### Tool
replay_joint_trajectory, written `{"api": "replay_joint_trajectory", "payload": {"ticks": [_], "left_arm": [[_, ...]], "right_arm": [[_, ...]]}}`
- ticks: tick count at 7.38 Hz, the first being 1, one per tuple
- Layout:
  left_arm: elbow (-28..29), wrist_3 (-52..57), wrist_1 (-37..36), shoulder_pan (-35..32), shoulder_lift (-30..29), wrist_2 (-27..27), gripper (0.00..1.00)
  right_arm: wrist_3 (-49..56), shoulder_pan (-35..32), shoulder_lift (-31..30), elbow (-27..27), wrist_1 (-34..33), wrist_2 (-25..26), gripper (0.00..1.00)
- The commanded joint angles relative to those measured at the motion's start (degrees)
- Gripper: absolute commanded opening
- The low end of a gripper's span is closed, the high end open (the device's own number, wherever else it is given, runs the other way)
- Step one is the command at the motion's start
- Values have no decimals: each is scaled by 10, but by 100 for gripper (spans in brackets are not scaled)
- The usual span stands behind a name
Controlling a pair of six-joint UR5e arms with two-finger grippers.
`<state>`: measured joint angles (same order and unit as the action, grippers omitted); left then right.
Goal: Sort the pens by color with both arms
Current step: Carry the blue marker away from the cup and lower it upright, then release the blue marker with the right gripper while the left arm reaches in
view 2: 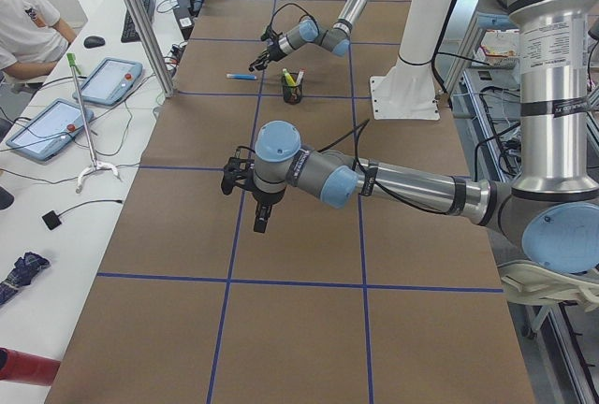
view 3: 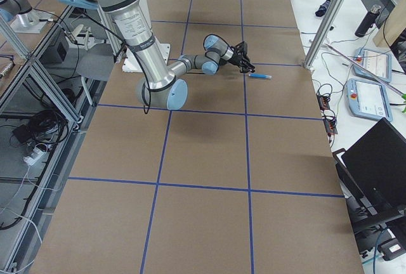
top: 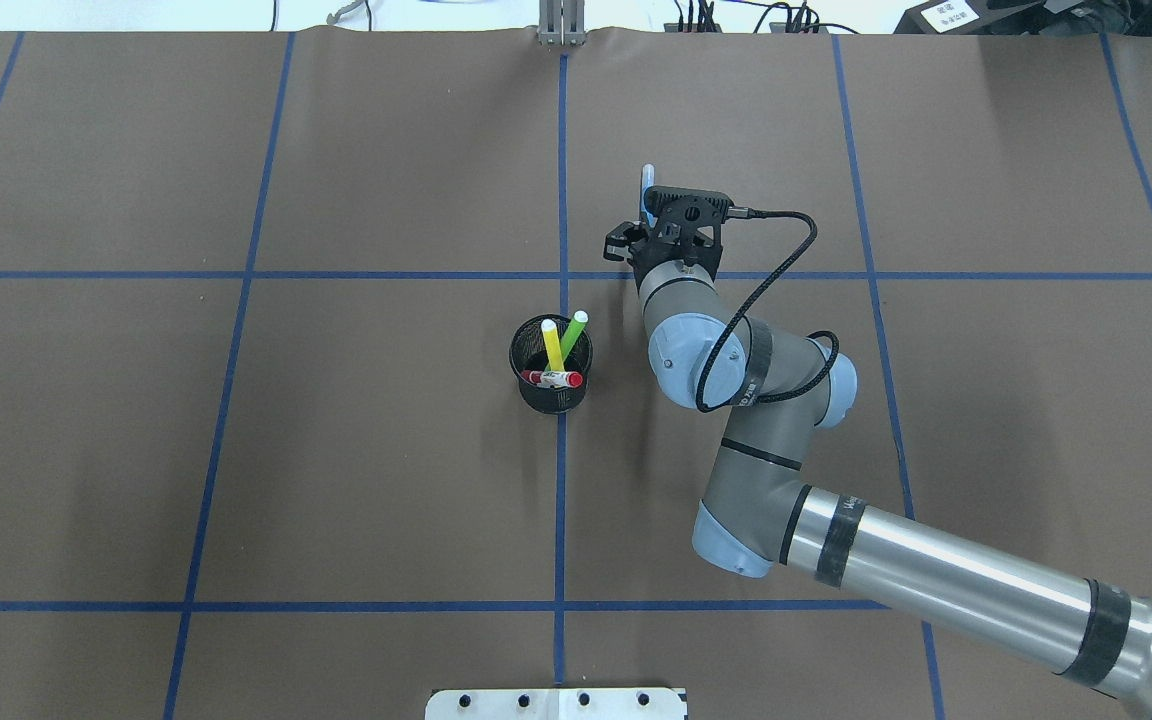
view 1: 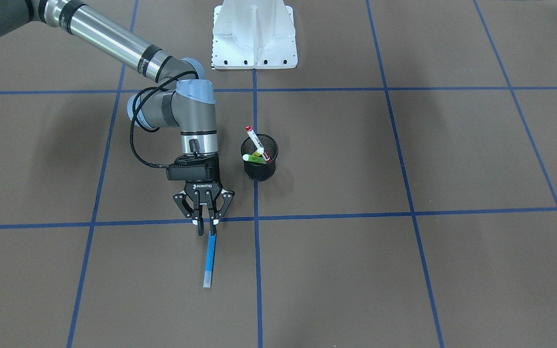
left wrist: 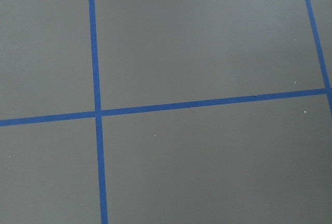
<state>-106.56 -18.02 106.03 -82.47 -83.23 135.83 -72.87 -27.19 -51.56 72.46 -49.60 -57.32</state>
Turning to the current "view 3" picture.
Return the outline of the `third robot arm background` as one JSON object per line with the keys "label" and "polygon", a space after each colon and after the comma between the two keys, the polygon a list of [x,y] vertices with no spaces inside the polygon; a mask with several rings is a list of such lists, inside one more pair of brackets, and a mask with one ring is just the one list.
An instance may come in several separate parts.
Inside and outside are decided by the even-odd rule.
{"label": "third robot arm background", "polygon": [[1,16],[7,22],[31,11],[32,5],[28,0],[1,0]]}

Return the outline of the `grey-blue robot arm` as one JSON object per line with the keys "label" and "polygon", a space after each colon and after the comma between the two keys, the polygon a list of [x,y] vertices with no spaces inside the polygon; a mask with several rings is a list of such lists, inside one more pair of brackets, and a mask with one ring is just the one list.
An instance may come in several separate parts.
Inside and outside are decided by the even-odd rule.
{"label": "grey-blue robot arm", "polygon": [[247,43],[229,45],[215,34],[205,37],[203,55],[183,55],[167,65],[160,52],[152,27],[140,7],[141,0],[58,0],[62,3],[96,10],[101,8],[118,26],[128,50],[132,52],[145,78],[137,85],[137,97],[145,107],[179,110],[188,96],[187,83],[181,76],[194,69],[214,75],[223,64],[237,66],[242,73],[254,72],[247,55]]}

